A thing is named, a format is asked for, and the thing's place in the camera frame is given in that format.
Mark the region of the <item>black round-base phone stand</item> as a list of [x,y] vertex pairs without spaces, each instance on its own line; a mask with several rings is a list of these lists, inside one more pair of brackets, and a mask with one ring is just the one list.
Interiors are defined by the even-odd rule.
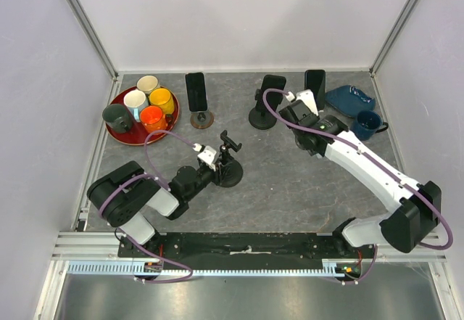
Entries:
[[231,188],[236,186],[244,175],[242,165],[230,154],[232,149],[235,153],[242,148],[242,143],[234,142],[228,132],[224,130],[220,134],[223,144],[220,146],[220,156],[217,160],[218,165],[218,186]]

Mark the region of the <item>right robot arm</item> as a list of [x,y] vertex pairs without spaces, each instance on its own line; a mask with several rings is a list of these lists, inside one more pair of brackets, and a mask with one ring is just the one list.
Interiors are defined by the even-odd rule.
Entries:
[[384,205],[386,213],[351,218],[332,239],[333,251],[349,257],[358,247],[388,243],[409,253],[438,225],[442,191],[432,181],[419,184],[368,149],[338,118],[319,118],[300,99],[279,112],[297,145],[351,173]]

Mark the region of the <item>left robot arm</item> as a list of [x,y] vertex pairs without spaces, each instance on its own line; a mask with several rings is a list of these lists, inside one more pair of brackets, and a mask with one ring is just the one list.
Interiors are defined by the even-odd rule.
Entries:
[[221,177],[219,166],[215,170],[204,163],[197,169],[183,166],[165,189],[132,160],[92,183],[87,198],[110,226],[134,239],[138,253],[151,257],[159,249],[159,240],[141,209],[148,206],[175,220],[189,209],[195,196],[208,184],[219,184]]

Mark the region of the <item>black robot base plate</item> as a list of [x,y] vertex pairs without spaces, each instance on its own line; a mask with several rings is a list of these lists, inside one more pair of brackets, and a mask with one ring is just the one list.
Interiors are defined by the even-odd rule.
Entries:
[[324,260],[370,259],[370,245],[350,247],[339,236],[316,233],[158,234],[146,250],[195,271],[319,269]]

